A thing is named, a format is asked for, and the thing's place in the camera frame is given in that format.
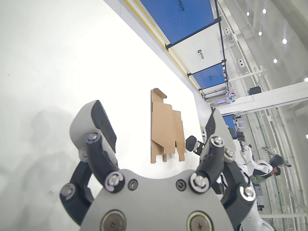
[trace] monitor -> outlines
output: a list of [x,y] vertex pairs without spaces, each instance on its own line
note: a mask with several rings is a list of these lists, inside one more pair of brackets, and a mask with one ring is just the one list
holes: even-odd
[[242,131],[237,131],[237,132],[236,132],[236,135],[237,135],[238,141],[245,142],[244,132],[242,132]]

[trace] glass railing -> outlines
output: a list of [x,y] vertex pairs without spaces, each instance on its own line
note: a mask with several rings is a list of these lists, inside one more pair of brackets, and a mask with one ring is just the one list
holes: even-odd
[[[269,161],[272,157],[269,152],[282,155],[285,158],[285,139],[277,131],[276,122],[268,121],[268,116],[273,115],[272,112],[275,110],[254,112],[242,118],[245,123],[245,137],[250,141],[247,143],[251,143],[253,146],[252,151],[255,159]],[[260,213],[266,215],[264,219],[275,230],[307,230],[304,217],[305,205],[295,191],[298,179],[295,167],[282,166],[281,170],[280,176],[271,177],[265,183],[260,184],[263,202],[266,205],[266,208]]]

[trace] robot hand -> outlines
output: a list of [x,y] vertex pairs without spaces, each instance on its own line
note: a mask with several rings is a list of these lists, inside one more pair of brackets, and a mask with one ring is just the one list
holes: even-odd
[[[116,135],[99,101],[80,110],[70,135],[81,161],[60,199],[81,231],[232,231],[255,201],[255,192],[236,163],[226,161],[219,136],[208,138],[207,154],[197,170],[148,179],[118,168]],[[228,188],[220,201],[211,185],[221,172]],[[95,199],[88,188],[91,174],[103,185]]]

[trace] person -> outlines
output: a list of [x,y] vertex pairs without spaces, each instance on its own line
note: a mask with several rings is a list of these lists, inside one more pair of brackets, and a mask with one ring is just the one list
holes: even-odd
[[254,184],[259,184],[259,183],[263,183],[266,182],[268,180],[268,178],[270,178],[271,176],[278,176],[281,174],[280,168],[279,167],[275,167],[273,166],[271,163],[269,163],[272,167],[273,170],[271,172],[269,172],[268,174],[255,169],[253,171],[253,175],[250,176],[250,180],[254,183]]
[[280,175],[280,168],[274,163],[268,163],[263,160],[254,161],[251,152],[251,146],[243,146],[241,156],[248,169],[248,176],[254,184],[267,181],[272,176]]

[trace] cardboard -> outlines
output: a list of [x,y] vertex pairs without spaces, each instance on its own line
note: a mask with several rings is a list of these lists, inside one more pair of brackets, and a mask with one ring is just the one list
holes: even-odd
[[164,103],[167,96],[158,88],[151,90],[151,163],[156,163],[156,156],[174,154],[177,148],[179,161],[184,161],[185,138],[181,112]]

